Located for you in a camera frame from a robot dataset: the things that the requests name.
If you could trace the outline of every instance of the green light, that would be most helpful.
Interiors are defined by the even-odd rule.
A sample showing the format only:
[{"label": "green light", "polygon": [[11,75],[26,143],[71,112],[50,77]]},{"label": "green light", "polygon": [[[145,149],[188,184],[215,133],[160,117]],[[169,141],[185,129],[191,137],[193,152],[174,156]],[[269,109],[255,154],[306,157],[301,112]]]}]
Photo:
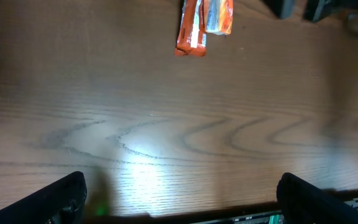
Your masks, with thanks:
[{"label": "green light", "polygon": [[272,215],[268,221],[268,224],[278,224],[280,221],[280,215]]},{"label": "green light", "polygon": [[97,216],[107,215],[107,208],[104,206],[99,206],[98,209],[96,209],[96,215]]}]

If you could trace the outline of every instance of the orange snack wrapper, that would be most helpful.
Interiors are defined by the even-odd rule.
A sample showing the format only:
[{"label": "orange snack wrapper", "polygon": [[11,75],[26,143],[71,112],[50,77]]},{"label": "orange snack wrapper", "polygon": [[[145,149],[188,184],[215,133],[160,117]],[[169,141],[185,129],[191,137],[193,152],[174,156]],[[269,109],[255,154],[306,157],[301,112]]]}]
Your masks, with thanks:
[{"label": "orange snack wrapper", "polygon": [[204,0],[185,0],[175,55],[205,56]]},{"label": "orange snack wrapper", "polygon": [[204,0],[205,31],[230,34],[233,23],[233,0]]}]

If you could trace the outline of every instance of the wood grain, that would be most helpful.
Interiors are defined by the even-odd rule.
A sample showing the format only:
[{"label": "wood grain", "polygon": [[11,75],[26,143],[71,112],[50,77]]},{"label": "wood grain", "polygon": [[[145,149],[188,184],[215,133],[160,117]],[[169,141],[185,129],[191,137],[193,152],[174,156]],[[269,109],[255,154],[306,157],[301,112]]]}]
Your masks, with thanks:
[{"label": "wood grain", "polygon": [[358,40],[234,7],[195,58],[177,0],[0,0],[0,209],[76,170],[118,215],[272,201],[284,172],[358,188]]}]

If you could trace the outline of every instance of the black device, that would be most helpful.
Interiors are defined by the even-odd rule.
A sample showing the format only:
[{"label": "black device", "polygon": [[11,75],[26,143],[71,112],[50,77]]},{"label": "black device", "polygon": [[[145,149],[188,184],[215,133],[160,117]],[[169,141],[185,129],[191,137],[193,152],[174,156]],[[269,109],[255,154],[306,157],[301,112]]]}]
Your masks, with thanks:
[{"label": "black device", "polygon": [[0,223],[80,224],[85,198],[84,175],[77,171],[0,210]]},{"label": "black device", "polygon": [[[295,4],[295,0],[263,0],[263,2],[279,19],[289,17]],[[347,19],[344,20],[346,29],[358,35],[358,20],[355,22],[358,18],[358,0],[308,0],[303,19],[309,22],[319,22],[344,9],[348,10]]]},{"label": "black device", "polygon": [[[358,198],[349,200],[349,196],[346,199],[344,195],[348,194],[333,197],[285,173],[277,186],[278,203],[162,218],[105,216],[90,223],[358,223]],[[83,222],[85,198],[84,175],[74,172],[0,210],[0,223],[79,224]]]}]

